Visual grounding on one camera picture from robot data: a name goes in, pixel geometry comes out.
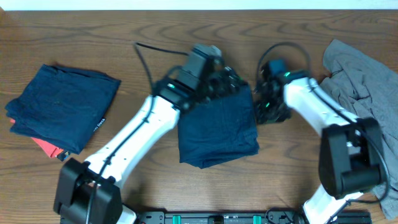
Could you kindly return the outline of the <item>navy blue shorts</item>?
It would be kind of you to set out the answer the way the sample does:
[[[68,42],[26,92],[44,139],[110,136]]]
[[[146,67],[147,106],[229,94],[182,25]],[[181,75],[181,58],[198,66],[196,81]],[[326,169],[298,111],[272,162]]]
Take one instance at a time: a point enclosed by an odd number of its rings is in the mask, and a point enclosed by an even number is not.
[[[252,94],[236,94],[199,105],[178,121],[180,162],[204,169],[259,152]]]

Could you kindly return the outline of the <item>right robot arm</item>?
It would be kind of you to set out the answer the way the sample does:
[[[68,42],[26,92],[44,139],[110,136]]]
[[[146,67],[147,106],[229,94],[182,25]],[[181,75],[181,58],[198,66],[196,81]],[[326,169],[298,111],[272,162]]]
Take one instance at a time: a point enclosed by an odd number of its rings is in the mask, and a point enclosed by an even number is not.
[[[363,203],[363,193],[384,184],[390,173],[382,152],[381,129],[373,118],[361,119],[330,98],[308,71],[262,69],[256,75],[261,100],[260,124],[277,123],[295,110],[321,138],[318,160],[320,186],[303,205],[298,222],[331,223],[351,203]]]

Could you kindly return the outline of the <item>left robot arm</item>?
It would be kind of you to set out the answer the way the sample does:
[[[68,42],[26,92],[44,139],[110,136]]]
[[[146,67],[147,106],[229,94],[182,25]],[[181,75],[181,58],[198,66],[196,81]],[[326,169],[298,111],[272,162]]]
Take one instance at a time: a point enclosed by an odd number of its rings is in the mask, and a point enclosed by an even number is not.
[[[172,67],[115,137],[84,162],[61,168],[53,209],[61,223],[135,223],[121,189],[149,149],[196,105],[237,93],[246,82],[229,67],[193,76]]]

